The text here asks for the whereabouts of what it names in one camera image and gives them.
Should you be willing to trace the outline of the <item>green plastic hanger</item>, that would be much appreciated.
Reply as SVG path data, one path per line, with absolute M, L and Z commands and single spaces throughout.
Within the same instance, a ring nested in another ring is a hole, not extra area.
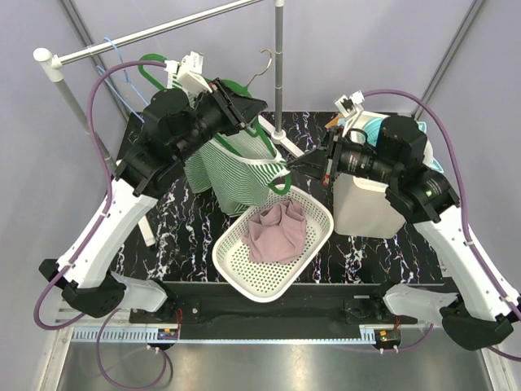
M 260 51 L 261 53 L 268 53 L 269 54 L 269 59 L 268 59 L 268 62 L 265 66 L 265 69 L 262 71 L 262 72 L 258 72 L 256 74 L 254 74 L 251 78 L 251 80 L 245 85 L 240 85 L 239 83 L 235 82 L 235 81 L 231 81 L 231 80 L 223 80 L 223 83 L 226 84 L 229 88 L 231 88 L 234 92 L 240 94 L 240 95 L 248 95 L 250 96 L 250 92 L 248 90 L 248 87 L 253 83 L 253 81 L 257 78 L 257 77 L 260 77 L 262 75 L 264 75 L 270 68 L 271 64 L 272 64 L 272 61 L 273 61 L 273 54 L 271 52 L 271 50 L 269 49 L 262 49 Z M 143 55 L 140 60 L 151 60 L 151 61 L 159 61 L 159 62 L 164 62 L 166 61 L 167 59 L 163 56 L 163 55 L 160 55 L 160 54 L 156 54 L 156 53 L 149 53 L 149 54 L 145 54 Z M 152 75 L 150 75 L 144 68 L 143 65 L 139 65 L 138 66 L 138 71 L 140 72 L 140 74 L 146 78 L 153 86 L 155 86 L 158 90 L 162 90 L 164 88 L 164 86 L 159 82 L 157 81 Z M 271 143 L 271 141 L 269 140 L 266 132 L 265 132 L 265 129 L 261 126 L 260 124 L 260 119 L 263 119 L 263 116 L 260 116 L 259 119 L 256 119 L 254 122 L 253 122 L 253 125 L 252 125 L 252 130 L 248 130 L 247 133 L 255 138 L 255 137 L 258 137 L 260 136 L 264 145 L 266 145 L 266 147 L 268 148 L 269 152 L 275 156 L 276 153 L 275 153 L 275 147 L 274 145 Z M 291 175 L 290 174 L 287 174 L 284 176 L 284 187 L 283 188 L 278 188 L 278 185 L 274 184 L 273 182 L 271 182 L 269 184 L 269 189 L 272 190 L 275 194 L 278 194 L 278 195 L 286 195 L 289 190 L 291 189 L 291 184 L 292 184 L 292 180 L 291 180 Z

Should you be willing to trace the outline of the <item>pink tank top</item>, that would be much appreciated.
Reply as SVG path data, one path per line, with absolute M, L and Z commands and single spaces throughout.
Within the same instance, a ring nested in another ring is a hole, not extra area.
M 242 242 L 251 262 L 289 264 L 304 251 L 306 230 L 303 206 L 289 199 L 254 214 Z

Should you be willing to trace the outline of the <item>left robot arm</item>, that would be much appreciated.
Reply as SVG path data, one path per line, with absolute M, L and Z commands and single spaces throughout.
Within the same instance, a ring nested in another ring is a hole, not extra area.
M 173 293 L 155 280 L 124 277 L 110 270 L 138 222 L 184 174 L 186 161 L 217 134 L 234 135 L 268 104 L 234 91 L 220 79 L 191 102 L 181 89 L 158 91 L 142 111 L 142 133 L 110 175 L 107 196 L 76 242 L 39 270 L 82 314 L 99 319 L 115 309 L 144 310 L 157 322 L 176 311 Z

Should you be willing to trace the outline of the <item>light blue wire hanger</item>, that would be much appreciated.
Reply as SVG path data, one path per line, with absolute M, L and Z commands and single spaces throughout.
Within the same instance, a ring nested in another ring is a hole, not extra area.
M 122 52 L 118 45 L 114 43 L 114 41 L 109 37 L 104 37 L 103 40 L 105 42 L 108 42 L 111 44 L 113 50 L 116 52 L 120 63 L 124 63 L 125 59 L 122 55 Z M 102 75 L 106 72 L 107 67 L 105 65 L 96 65 L 97 72 L 99 75 Z M 115 86 L 114 80 L 118 80 L 122 83 L 125 83 L 142 101 L 143 104 L 148 103 L 143 94 L 139 91 L 139 89 L 136 87 L 136 85 L 132 82 L 132 79 L 130 78 L 127 68 L 122 69 L 118 71 L 120 73 L 120 76 L 110 76 L 106 81 L 106 85 L 108 86 L 109 90 L 116 96 L 116 100 L 119 101 L 124 107 L 125 110 L 128 112 L 128 114 L 133 114 L 137 116 L 137 118 L 143 122 L 141 114 L 138 113 L 138 110 L 135 110 L 135 107 L 133 105 L 129 104 L 127 94 L 123 94 L 118 88 Z

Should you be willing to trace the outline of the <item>green striped tank top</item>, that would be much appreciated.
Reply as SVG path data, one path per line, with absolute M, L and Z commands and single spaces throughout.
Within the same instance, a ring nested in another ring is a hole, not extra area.
M 213 190 L 221 211 L 231 217 L 251 206 L 264 205 L 271 191 L 269 184 L 283 188 L 284 176 L 290 174 L 275 146 L 273 156 L 260 136 L 253 138 L 247 133 L 253 122 L 235 135 L 217 134 L 185 163 L 191 191 Z

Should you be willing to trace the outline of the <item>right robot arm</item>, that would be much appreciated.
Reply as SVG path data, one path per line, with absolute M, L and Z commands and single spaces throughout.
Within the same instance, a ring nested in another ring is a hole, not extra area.
M 413 118 L 391 115 L 382 120 L 375 145 L 356 143 L 334 127 L 289 166 L 325 186 L 341 174 L 385 184 L 390 206 L 431 245 L 457 286 L 455 293 L 441 293 L 383 283 L 369 304 L 374 320 L 409 317 L 442 327 L 464 349 L 491 349 L 513 332 L 520 294 L 479 254 L 463 221 L 463 193 L 424 164 L 426 145 Z

